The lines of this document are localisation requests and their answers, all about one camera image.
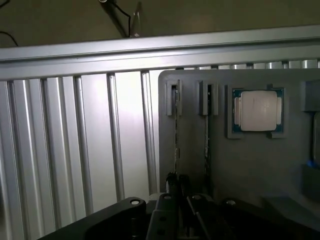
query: black cable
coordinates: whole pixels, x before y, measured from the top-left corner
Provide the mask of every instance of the black cable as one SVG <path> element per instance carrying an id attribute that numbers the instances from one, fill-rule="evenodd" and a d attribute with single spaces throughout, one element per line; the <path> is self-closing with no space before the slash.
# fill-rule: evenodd
<path id="1" fill-rule="evenodd" d="M 3 8 L 5 5 L 7 5 L 8 3 L 10 3 L 10 0 L 6 0 L 4 3 L 2 3 L 0 5 L 0 9 Z"/>
<path id="2" fill-rule="evenodd" d="M 14 44 L 15 44 L 17 47 L 19 46 L 18 43 L 17 43 L 17 41 L 15 40 L 15 38 L 14 38 L 10 33 L 6 32 L 6 31 L 0 31 L 0 34 L 7 35 L 9 38 L 12 39 L 12 41 L 14 42 Z"/>
<path id="3" fill-rule="evenodd" d="M 131 29 L 130 29 L 131 16 L 128 13 L 126 13 L 125 11 L 123 11 L 121 9 L 121 7 L 119 7 L 115 2 L 111 1 L 111 4 L 113 4 L 113 6 L 115 6 L 123 15 L 128 17 L 128 38 L 130 38 L 130 34 L 131 34 Z"/>

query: wall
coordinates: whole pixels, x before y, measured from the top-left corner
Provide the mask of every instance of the wall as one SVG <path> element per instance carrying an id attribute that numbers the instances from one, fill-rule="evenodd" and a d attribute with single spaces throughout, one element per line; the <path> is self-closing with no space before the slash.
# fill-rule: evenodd
<path id="1" fill-rule="evenodd" d="M 118 0 L 133 15 L 137 0 Z M 141 0 L 145 36 L 320 24 L 314 0 Z M 126 18 L 120 15 L 126 26 Z M 20 46 L 117 39 L 98 0 L 12 0 L 0 10 L 0 31 Z M 0 35 L 0 47 L 12 47 Z"/>

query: wire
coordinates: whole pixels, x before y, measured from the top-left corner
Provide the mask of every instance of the wire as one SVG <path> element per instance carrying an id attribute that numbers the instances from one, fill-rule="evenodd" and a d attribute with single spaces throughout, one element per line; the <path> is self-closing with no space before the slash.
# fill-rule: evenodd
<path id="1" fill-rule="evenodd" d="M 7 5 L 8 3 L 10 3 L 10 0 L 6 0 L 4 3 L 2 3 L 0 5 L 0 9 L 3 8 L 5 5 Z"/>
<path id="2" fill-rule="evenodd" d="M 121 7 L 119 7 L 115 2 L 113 2 L 113 1 L 111 1 L 111 4 L 113 5 L 113 6 L 115 6 L 123 15 L 125 15 L 126 17 L 128 17 L 128 38 L 130 38 L 130 34 L 131 34 L 131 29 L 130 29 L 130 24 L 131 24 L 131 16 L 128 14 L 128 13 L 126 13 L 125 11 L 123 11 L 122 9 L 121 9 Z"/>
<path id="3" fill-rule="evenodd" d="M 7 35 L 9 38 L 11 38 L 11 40 L 14 42 L 14 44 L 15 44 L 17 47 L 19 46 L 18 43 L 17 43 L 17 41 L 15 40 L 15 38 L 14 38 L 10 33 L 6 32 L 6 31 L 0 31 L 0 34 Z"/>

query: screw hole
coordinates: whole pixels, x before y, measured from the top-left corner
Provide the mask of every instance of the screw hole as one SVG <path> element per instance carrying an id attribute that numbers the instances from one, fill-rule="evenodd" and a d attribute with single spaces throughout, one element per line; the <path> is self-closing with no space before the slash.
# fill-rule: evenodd
<path id="1" fill-rule="evenodd" d="M 139 201 L 139 200 L 132 200 L 130 203 L 131 203 L 132 205 L 137 205 L 137 204 L 140 203 L 140 201 Z"/>
<path id="2" fill-rule="evenodd" d="M 158 234 L 158 235 L 165 235 L 165 233 L 166 233 L 166 231 L 164 230 L 164 229 L 158 229 L 158 231 L 156 231 L 156 233 Z"/>

